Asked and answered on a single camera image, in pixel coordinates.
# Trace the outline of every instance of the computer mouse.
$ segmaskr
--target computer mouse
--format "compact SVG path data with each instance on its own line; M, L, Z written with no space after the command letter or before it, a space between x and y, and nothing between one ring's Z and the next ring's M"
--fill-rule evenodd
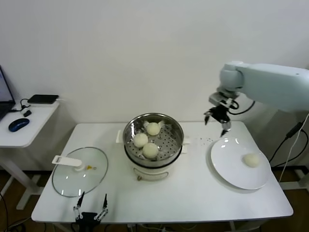
M29 122L30 122L30 120L27 119L27 118L19 118L19 119L10 123L9 131L10 132L16 132L19 129L23 128L24 126L28 125Z

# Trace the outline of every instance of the black cable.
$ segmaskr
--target black cable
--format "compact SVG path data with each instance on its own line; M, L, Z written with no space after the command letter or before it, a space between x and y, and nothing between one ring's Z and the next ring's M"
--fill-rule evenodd
M11 226L13 226L14 224L17 224L17 223L19 223L19 222L21 222L21 221L26 220L26 219L28 219L28 217L27 217L27 218L23 218L23 219L19 219L19 220L15 221L15 222L11 223L11 224L8 226L8 228L10 228Z
M19 103L20 103L20 108L21 108L20 110L12 109L12 110L9 110L9 112L10 112L10 113L12 113L12 112L20 112L20 111L22 111L22 110L25 109L25 108L29 108L30 105L28 105L28 106L23 105L23 101L25 101L25 100L28 101L29 99L28 99L28 98L23 98L23 99L20 100L20 102L19 102Z
M20 105L23 105L23 101L24 101L24 100L27 100L27 101L28 101L29 99L28 99L28 98L23 98L23 99L21 99L20 102L19 102Z
M235 101L235 100L232 100L232 104L230 105L230 108L231 108L232 110L238 110L238 109L239 109L239 104L238 104L238 102Z
M110 226L110 224L106 225L105 228L104 228L104 232L107 231L107 228Z
M295 160L296 158L298 158L298 157L305 151L305 149L307 148L307 145L308 145L308 143L309 143L308 134L307 134L303 129L301 129L301 132L303 132L303 133L305 134L305 136L306 136L306 139L307 139L306 144L305 144L304 148L301 150L301 152L300 152L297 156L295 156L294 158L289 159L288 162L290 162L290 161ZM283 162L283 163L281 163L281 164L277 164L275 167L278 167L278 166L283 165L283 164L285 164L285 163L286 163L286 162Z
M1 192L0 192L0 196L1 196L2 200L3 200L4 207L5 207L5 213L6 213L6 229L5 229L5 231L7 232L8 229L9 229L9 213L8 213L8 208L6 207L6 203L5 203L4 197L2 196Z
M76 232L76 230L74 229L74 227L73 227L73 225L74 225L75 223L74 222L72 222L70 225L71 225L71 230L73 231L73 232Z
M275 158L275 155L277 154L277 151L280 149L280 147L284 144L285 141L287 141L288 138L285 137L285 139L280 143L280 145L277 147L276 151L274 152L274 154L272 155L272 157L270 158L269 162L271 162L274 158Z
M19 225L16 225L10 228L10 232L26 232L26 227L23 223L21 223Z
M246 110L244 110L244 111L242 111L242 112L239 112L239 113L232 113L232 112L230 112L230 111L228 111L231 115L241 115L241 114L244 114L245 112L248 112L249 110L251 110L251 108L254 106L254 104L255 104L255 101L253 101L252 102L252 104L251 104L251 106L249 106L249 108L248 109L246 109Z

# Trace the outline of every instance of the power cord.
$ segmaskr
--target power cord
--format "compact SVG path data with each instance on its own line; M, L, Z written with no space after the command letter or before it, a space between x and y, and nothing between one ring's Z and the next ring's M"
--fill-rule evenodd
M233 110L239 109L239 104L238 104L238 102L235 101L235 100L233 100L233 103L234 103L236 106L231 107L231 109L233 109ZM230 112L229 110L228 110L228 112L229 112L231 115L241 115L241 114L244 114L244 113L248 112L249 110L251 110L252 107L253 107L254 105L255 105L255 101L252 102L252 104L249 106L248 109L246 109L246 110L244 110L244 111L242 111L242 112L239 112L239 113L232 113L232 112Z
M186 227L183 227L182 225L179 225L181 228L183 228L184 230L187 230L187 231L190 231L190 230L193 230L197 225L191 227L191 228L186 228Z
M108 228L109 226L111 226L111 224L108 224L108 225L106 225L106 226L104 227L104 232L107 231L107 228Z
M5 203L4 197L2 196L1 192L0 192L0 196L1 196L2 200L3 200L4 207L5 207L5 214L6 214L6 229L5 229L5 232L7 232L8 229L9 229L9 213L8 213L8 208L6 207L6 203Z
M289 151L288 158L286 159L286 162L285 162L285 165L284 165L284 167L283 167L281 176L280 176L280 178L279 178L279 182L280 182L281 179L282 179L283 173L284 173L284 171L285 171L286 165L288 164L288 161L289 161L289 158L290 158L290 156L291 156L292 150L293 150L293 148L294 148L294 146L295 146L295 144L296 144L296 142L297 142L297 140L298 140L298 138L299 138L300 131L303 129L303 127L304 127L304 125L305 125L305 123L306 123L308 117L309 117L309 113L307 114L307 116L306 116L306 118L305 118L305 121L303 122L303 125L301 126L300 130L298 131L297 137L296 137L296 139L295 139L293 145L291 146L291 149L290 149L290 151Z
M306 136L306 139L307 139L307 140L306 140L306 144L305 144L304 148L301 150L301 152L300 152L297 156L295 156L294 158L289 159L288 162L293 161L293 160L295 160L296 158L300 157L300 155L306 150L306 148L307 148L307 146L308 146L308 143L309 143L308 134L307 134L303 129L301 129L301 132L303 132L304 135ZM280 163L280 164L277 164L277 165L274 166L274 167L279 167L279 166L281 166L281 165L283 165L283 164L285 164L285 162Z
M285 138L284 140L280 143L280 145L277 147L276 151L274 152L274 154L272 155L272 157L270 158L269 162L271 162L278 150L280 149L280 147L285 143L285 141L287 141L288 139L292 138L297 132L299 132L303 126L305 121L302 121L302 122L298 122L292 129L289 130L289 132L287 132L287 134L285 135Z

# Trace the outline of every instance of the robotic arm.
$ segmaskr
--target robotic arm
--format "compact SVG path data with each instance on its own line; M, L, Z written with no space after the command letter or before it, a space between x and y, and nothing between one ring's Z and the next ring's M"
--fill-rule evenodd
M215 105L205 113L205 124L210 116L222 124L221 136L230 131L227 115L233 109L239 93L285 112L309 110L309 70L272 64L246 64L241 61L226 63L220 72L220 86L210 95Z

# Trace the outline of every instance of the white table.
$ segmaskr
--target white table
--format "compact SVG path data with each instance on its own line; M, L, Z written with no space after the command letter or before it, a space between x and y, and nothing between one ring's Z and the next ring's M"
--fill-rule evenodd
M293 209L272 174L259 190L233 187L209 165L212 140L217 140L221 125L202 122L181 123L191 144L188 153L175 162L173 173L164 180L137 181L129 166L123 145L116 144L124 123L79 124L62 155L85 146L102 149L109 169L101 184L84 196L81 212L99 212L108 195L108 215L102 223L211 222L287 217ZM232 122L229 136L256 146L242 122ZM67 198L53 189L50 176L33 212L38 222L74 222L73 207L78 198Z
M58 102L31 105L30 110L32 114L27 117L30 123L16 132L10 132L8 126L11 122L23 116L20 112L8 113L0 121L0 148L23 148L29 146L58 106ZM15 108L20 108L20 104L17 103ZM2 195L4 195L14 178L26 187L26 191L16 207L17 209L24 209L31 195L41 194L43 188L36 185L40 175L35 175L31 180L11 161L10 156L2 151L0 151L0 166L11 175L11 178L1 191Z

